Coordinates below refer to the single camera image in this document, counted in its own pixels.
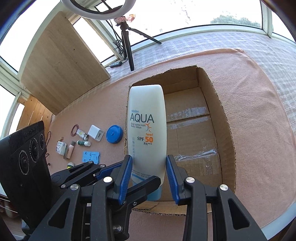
pink cloth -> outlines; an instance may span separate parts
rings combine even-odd
[[[107,80],[58,114],[50,126],[50,172],[65,169],[69,161],[81,163],[82,151],[100,151],[100,163],[123,159],[124,139],[110,144],[91,141],[91,147],[76,145],[72,158],[64,160],[55,152],[56,141],[71,137],[75,124],[88,132],[92,124],[105,132],[114,124],[125,127],[128,86],[173,68],[197,65],[208,74],[224,107],[236,149],[236,195],[260,227],[280,216],[296,197],[295,137],[280,99],[268,77],[242,50],[216,49],[178,57],[114,83]],[[185,217],[160,216],[133,211],[129,240],[181,240]]]

open cardboard box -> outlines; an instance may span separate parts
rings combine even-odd
[[[235,191],[232,135],[223,106],[205,71],[197,66],[172,69],[132,86],[154,84],[161,85],[164,93],[167,154],[172,154],[178,166],[185,168],[189,176],[203,184],[226,184]],[[160,200],[146,201],[135,210],[167,215],[186,214],[186,206],[175,205],[166,175]]]

black tripod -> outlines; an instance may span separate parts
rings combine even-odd
[[[137,34],[140,34],[140,35],[143,35],[145,38],[148,38],[148,39],[154,41],[155,43],[161,44],[161,42],[159,42],[155,38],[152,38],[149,35],[141,32],[141,31],[139,31],[137,29],[130,28],[126,22],[119,23],[119,24],[117,24],[117,26],[120,26],[120,29],[121,29],[122,43],[123,43],[123,46],[124,46],[124,48],[123,48],[123,56],[124,56],[125,59],[126,59],[126,57],[128,58],[128,63],[130,65],[131,71],[134,71],[135,66],[133,64],[133,55],[131,53],[131,43],[129,41],[128,31],[127,30],[133,31],[133,32],[135,32]]]

blue round container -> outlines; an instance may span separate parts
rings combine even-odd
[[[108,129],[106,134],[106,139],[108,142],[115,144],[120,142],[122,136],[123,136],[123,131],[121,127],[118,125],[113,125]]]

metal screw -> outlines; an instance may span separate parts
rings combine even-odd
[[[113,232],[119,233],[121,232],[122,227],[120,225],[113,225]]]
[[[104,177],[103,181],[104,181],[105,183],[109,183],[109,182],[112,181],[112,177]]]
[[[194,183],[195,179],[193,177],[187,177],[186,182],[188,183]]]
[[[70,189],[72,190],[72,191],[75,191],[75,190],[77,190],[78,189],[78,184],[73,184],[73,185],[71,185],[70,186]]]
[[[225,185],[225,184],[221,184],[221,185],[220,185],[220,189],[221,189],[222,191],[227,191],[227,190],[228,190],[228,186]]]

